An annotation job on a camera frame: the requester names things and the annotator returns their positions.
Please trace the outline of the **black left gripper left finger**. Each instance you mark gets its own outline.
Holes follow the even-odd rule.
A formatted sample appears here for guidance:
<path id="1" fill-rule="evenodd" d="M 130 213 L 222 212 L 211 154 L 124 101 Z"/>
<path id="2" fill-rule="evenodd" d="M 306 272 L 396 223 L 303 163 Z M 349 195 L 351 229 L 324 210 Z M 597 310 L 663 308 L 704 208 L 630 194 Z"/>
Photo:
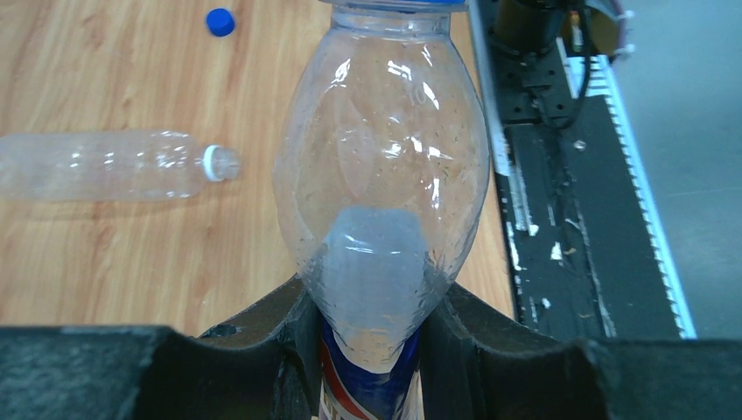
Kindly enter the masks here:
<path id="1" fill-rule="evenodd" d="M 1 331 L 4 419 L 308 419 L 319 312 L 291 279 L 198 338 L 164 325 Z"/>

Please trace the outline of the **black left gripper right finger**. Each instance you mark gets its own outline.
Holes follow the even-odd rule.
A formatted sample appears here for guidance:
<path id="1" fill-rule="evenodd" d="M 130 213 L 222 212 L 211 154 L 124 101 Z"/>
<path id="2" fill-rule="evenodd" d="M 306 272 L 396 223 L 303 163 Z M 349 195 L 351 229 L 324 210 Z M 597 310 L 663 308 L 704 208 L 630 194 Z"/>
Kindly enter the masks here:
<path id="1" fill-rule="evenodd" d="M 514 322 L 454 285 L 423 323 L 429 419 L 738 419 L 734 340 L 574 339 Z"/>

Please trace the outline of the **Pepsi bottle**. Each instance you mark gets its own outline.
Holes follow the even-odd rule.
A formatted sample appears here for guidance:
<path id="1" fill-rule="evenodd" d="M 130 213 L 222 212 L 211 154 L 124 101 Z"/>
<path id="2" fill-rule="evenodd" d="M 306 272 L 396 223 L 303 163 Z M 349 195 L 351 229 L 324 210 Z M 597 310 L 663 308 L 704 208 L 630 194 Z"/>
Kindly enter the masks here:
<path id="1" fill-rule="evenodd" d="M 455 282 L 490 173 L 456 13 L 332 5 L 294 92 L 273 191 L 321 313 L 322 419 L 418 419 L 422 323 Z"/>

